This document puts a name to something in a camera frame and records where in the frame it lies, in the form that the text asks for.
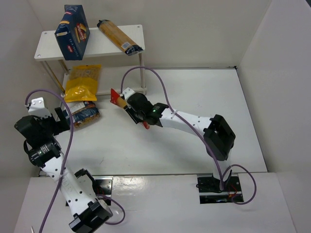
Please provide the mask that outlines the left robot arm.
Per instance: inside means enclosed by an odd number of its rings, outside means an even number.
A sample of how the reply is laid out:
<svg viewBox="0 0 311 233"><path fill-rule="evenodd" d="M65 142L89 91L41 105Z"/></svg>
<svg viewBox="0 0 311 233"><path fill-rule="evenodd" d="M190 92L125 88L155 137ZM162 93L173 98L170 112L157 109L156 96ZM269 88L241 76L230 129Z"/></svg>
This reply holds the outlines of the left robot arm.
<svg viewBox="0 0 311 233"><path fill-rule="evenodd" d="M70 129L68 119L60 108L56 108L59 121L52 115L24 116L15 124L24 137L24 150L30 162L42 169L59 186L68 204L73 221L69 227L75 233L93 233L112 216L108 205L97 198L94 188L95 180L91 174L80 169L73 173L64 166L65 156L56 135Z"/></svg>

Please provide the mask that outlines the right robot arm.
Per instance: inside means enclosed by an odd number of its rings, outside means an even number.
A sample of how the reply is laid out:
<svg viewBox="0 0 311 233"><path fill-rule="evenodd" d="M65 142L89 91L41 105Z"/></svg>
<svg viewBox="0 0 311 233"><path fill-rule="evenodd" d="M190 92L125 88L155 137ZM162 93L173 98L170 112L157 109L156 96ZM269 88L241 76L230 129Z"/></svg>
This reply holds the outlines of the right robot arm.
<svg viewBox="0 0 311 233"><path fill-rule="evenodd" d="M124 109L136 124L141 123L145 128L154 125L174 128L199 137L215 162L213 177L219 181L218 189L224 190L230 178L229 155L236 136L223 116L195 116L164 103L153 105L145 95L130 88L122 92L122 98L126 101Z"/></svg>

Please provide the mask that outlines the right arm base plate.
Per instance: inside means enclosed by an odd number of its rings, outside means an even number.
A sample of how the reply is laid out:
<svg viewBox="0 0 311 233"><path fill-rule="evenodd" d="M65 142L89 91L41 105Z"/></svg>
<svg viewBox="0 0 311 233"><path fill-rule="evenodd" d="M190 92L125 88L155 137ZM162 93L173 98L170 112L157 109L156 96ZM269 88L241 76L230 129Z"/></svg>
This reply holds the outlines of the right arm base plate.
<svg viewBox="0 0 311 233"><path fill-rule="evenodd" d="M197 176L196 188L199 192L200 204L244 202L239 177L233 175L225 182L224 190L219 188L220 181L212 175Z"/></svg>

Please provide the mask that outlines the red spaghetti bag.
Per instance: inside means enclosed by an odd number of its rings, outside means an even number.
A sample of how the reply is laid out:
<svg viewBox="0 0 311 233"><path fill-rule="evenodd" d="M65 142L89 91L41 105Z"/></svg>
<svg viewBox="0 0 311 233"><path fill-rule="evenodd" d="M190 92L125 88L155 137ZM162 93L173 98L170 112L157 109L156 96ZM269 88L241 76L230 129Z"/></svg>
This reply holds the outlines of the red spaghetti bag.
<svg viewBox="0 0 311 233"><path fill-rule="evenodd" d="M127 102L121 97L121 95L119 93L117 93L114 89L111 88L110 90L110 102L120 108L122 108L124 111L126 108L129 108L129 106L127 105ZM150 125L143 125L145 129L149 129Z"/></svg>

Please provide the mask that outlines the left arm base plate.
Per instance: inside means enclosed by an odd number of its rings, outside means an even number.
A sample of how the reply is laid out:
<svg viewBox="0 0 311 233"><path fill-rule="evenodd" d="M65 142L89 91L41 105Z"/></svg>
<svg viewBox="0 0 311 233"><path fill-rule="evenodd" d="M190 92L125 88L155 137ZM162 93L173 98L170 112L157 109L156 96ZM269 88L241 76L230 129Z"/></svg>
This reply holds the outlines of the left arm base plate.
<svg viewBox="0 0 311 233"><path fill-rule="evenodd" d="M98 199L104 200L108 206L111 206L111 201L108 200L105 196L111 197L112 194L112 176L95 176L94 180L96 182L96 187L93 188L96 197Z"/></svg>

